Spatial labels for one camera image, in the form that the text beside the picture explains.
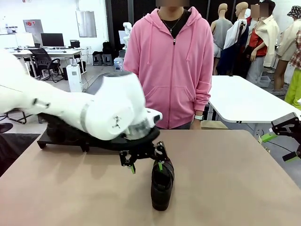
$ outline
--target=gray tank top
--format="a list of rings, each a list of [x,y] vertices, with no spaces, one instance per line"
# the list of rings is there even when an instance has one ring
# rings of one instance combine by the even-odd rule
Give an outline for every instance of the gray tank top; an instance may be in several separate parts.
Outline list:
[[[230,20],[220,18],[215,21],[215,31],[213,34],[214,43],[224,49],[227,31],[233,26]]]

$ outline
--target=wristwatch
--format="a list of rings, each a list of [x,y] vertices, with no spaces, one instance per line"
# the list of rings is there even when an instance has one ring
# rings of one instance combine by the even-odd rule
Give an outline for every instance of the wristwatch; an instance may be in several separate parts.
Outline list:
[[[202,115],[202,116],[198,116],[198,115],[196,115],[196,116],[194,116],[194,119],[197,119],[197,120],[203,121],[203,120],[204,120],[204,116],[203,116],[203,115]]]

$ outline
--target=gray pants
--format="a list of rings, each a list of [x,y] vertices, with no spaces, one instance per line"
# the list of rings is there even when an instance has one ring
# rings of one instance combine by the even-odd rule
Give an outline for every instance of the gray pants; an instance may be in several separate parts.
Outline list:
[[[191,122],[188,122],[187,124],[184,124],[182,126],[179,126],[179,127],[173,128],[173,129],[190,129],[190,126],[191,126]]]
[[[255,85],[257,85],[258,83],[258,79],[261,78],[264,69],[264,58],[265,57],[256,57],[255,60],[251,63],[248,74],[246,76],[246,79]]]

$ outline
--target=brown table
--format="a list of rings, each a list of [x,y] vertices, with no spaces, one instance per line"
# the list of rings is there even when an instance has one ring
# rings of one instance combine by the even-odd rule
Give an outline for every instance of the brown table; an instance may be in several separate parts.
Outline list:
[[[32,144],[0,178],[1,226],[299,226],[301,191],[246,131],[162,131],[170,206],[151,206],[151,160]]]

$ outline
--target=hand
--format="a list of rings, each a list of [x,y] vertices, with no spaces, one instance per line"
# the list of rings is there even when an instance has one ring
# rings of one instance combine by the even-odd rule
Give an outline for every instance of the hand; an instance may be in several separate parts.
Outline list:
[[[257,51],[254,49],[253,52],[251,53],[251,58],[250,58],[251,62],[253,62],[255,60],[256,55],[257,55]]]
[[[195,119],[195,120],[192,122],[192,124],[191,124],[191,126],[190,126],[190,129],[193,129],[193,130],[200,130],[200,129],[202,129],[202,127],[201,127],[201,121]]]

